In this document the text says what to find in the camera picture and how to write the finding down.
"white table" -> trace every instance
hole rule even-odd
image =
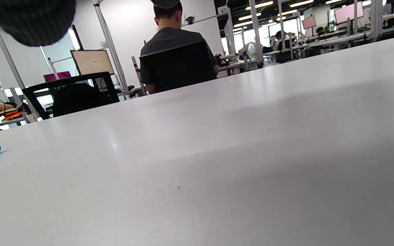
[[[0,246],[394,245],[394,39],[0,143]]]

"ceiling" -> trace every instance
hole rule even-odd
[[[270,0],[256,0],[256,4],[260,3],[266,3],[269,2]],[[277,18],[277,15],[279,13],[278,11],[278,3],[277,0],[273,0],[274,3],[269,6],[264,6],[261,8],[257,9],[258,13],[261,13],[261,16],[258,17],[258,21],[260,24],[268,23],[270,19],[275,20]],[[288,2],[283,3],[283,12],[298,9],[301,14],[305,9],[311,8],[312,6],[318,6],[318,5],[323,5],[327,0],[314,0],[313,3],[310,4],[305,4],[301,5],[295,8],[291,8],[290,5],[294,3],[299,3],[303,2],[305,0],[291,0]],[[226,0],[214,0],[215,2],[215,8],[217,9],[220,6],[224,6],[226,4]],[[352,4],[354,1],[353,0],[342,0],[338,1],[336,3],[331,3],[331,9],[333,8],[340,8],[342,5],[348,5]],[[249,6],[249,0],[228,0],[229,8],[231,9],[232,13],[232,19],[233,19],[233,25],[243,23],[250,21],[251,19],[248,20],[238,20],[238,18],[250,15],[250,11],[246,10],[246,7]],[[222,32],[222,36],[224,37],[224,32],[222,31],[224,29],[224,26],[226,25],[227,22],[227,15],[219,17],[219,29]],[[252,24],[247,25],[247,28],[253,28]]]

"person's arm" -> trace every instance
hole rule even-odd
[[[76,0],[0,0],[0,26],[26,46],[50,45],[67,32]]]
[[[211,56],[211,64],[214,67],[214,73],[217,76],[219,74],[219,65],[217,64],[217,60],[215,59],[214,54],[212,54],[211,48],[209,48],[209,45],[206,43],[206,45],[208,46],[208,51],[209,51],[209,55]]]
[[[145,87],[147,88],[148,92],[150,94],[155,94],[159,91],[158,89],[158,81],[156,79],[156,76],[147,68],[145,65],[141,62],[141,82],[142,84],[145,84]]]

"fluorescent light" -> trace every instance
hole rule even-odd
[[[238,18],[238,20],[239,20],[239,21],[243,21],[243,20],[247,20],[247,19],[251,19],[251,18],[252,18],[251,15],[247,15],[247,16]]]
[[[238,18],[238,20],[242,21],[242,20],[246,20],[246,19],[250,19],[250,18],[252,18],[252,16],[251,15],[247,15],[247,16]]]
[[[260,7],[268,6],[268,5],[272,5],[272,4],[273,4],[273,1],[270,1],[267,3],[260,3],[260,4],[255,5],[255,8],[260,8]]]
[[[245,26],[245,25],[252,24],[252,23],[253,23],[253,21],[250,21],[250,22],[243,22],[243,23],[236,24],[236,25],[234,25],[233,27]]]
[[[295,10],[290,10],[290,11],[287,11],[287,12],[283,12],[282,15],[292,14],[292,13],[295,13],[295,12],[297,12],[297,9],[295,9]]]
[[[272,5],[272,4],[273,4],[273,1],[269,1],[267,3],[260,3],[260,4],[255,5],[255,8],[260,8],[260,7],[264,7],[264,6],[268,6],[268,5]],[[250,9],[252,9],[250,6],[248,6],[246,8],[246,10],[250,10]]]
[[[325,2],[325,4],[336,3],[336,2],[340,2],[340,1],[343,1],[343,0],[330,0],[330,1]]]
[[[270,23],[270,24],[265,24],[265,25],[262,25],[262,27],[269,27],[269,26],[272,26],[272,25],[276,25],[277,23],[276,22],[274,22],[274,23]]]
[[[294,4],[290,5],[290,7],[294,8],[294,7],[297,7],[297,6],[300,6],[300,5],[304,5],[304,4],[309,4],[309,3],[312,3],[312,2],[314,2],[314,0],[308,0],[308,1],[305,1],[305,2],[294,3]]]

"black office chair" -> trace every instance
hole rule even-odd
[[[140,60],[161,92],[217,78],[205,41],[143,55]]]
[[[43,120],[119,102],[107,72],[38,84],[22,91]],[[42,105],[38,98],[45,96],[52,102]]]

